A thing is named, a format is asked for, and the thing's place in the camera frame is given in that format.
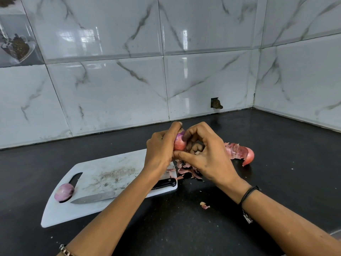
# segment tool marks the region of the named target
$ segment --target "bracelet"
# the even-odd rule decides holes
[[[242,204],[245,201],[245,199],[255,190],[261,191],[261,189],[256,185],[255,187],[251,187],[248,189],[248,191],[244,194],[244,196],[241,198],[241,201],[239,202],[238,206],[240,206],[241,210],[243,211],[243,217],[246,219],[246,221],[251,224],[253,222],[253,219],[244,211],[242,208]]]
[[[59,246],[60,251],[62,252],[62,254],[64,254],[65,256],[75,256],[74,254],[72,254],[71,252],[69,252],[66,248],[65,245],[61,244]]]

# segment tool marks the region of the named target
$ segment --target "hand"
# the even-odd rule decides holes
[[[190,127],[185,132],[183,140],[188,142],[186,149],[190,152],[174,151],[175,159],[198,168],[217,186],[229,186],[240,179],[228,157],[223,140],[205,122]],[[195,143],[197,140],[204,143],[204,149],[202,145]]]
[[[168,130],[156,132],[147,141],[147,154],[144,170],[157,170],[159,177],[164,174],[172,161],[176,135],[181,129],[181,122],[173,122]]]

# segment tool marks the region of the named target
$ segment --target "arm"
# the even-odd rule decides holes
[[[188,141],[189,153],[174,151],[174,158],[198,168],[232,200],[239,203],[251,186],[238,176],[222,139],[204,122],[188,129],[183,139]],[[205,148],[195,143],[197,140],[203,142]],[[339,241],[257,190],[246,198],[242,207],[288,256],[341,255]]]
[[[66,248],[77,256],[111,256],[131,218],[172,160],[181,123],[154,133],[147,141],[145,165],[126,189],[90,222]]]

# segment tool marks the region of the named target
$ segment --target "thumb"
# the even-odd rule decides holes
[[[173,157],[176,160],[181,160],[189,163],[190,165],[196,167],[196,157],[197,155],[192,155],[190,153],[187,153],[185,151],[174,151],[173,152]]]

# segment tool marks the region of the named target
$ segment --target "black countertop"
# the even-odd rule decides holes
[[[256,109],[182,120],[206,121],[225,142],[250,147],[245,180],[327,232],[341,228],[341,134]],[[169,122],[0,151],[2,255],[56,255],[97,214],[40,226],[46,202],[75,164],[146,148]],[[200,202],[211,208],[204,210]],[[172,193],[145,199],[114,255],[281,255],[258,224],[210,181],[185,179]]]

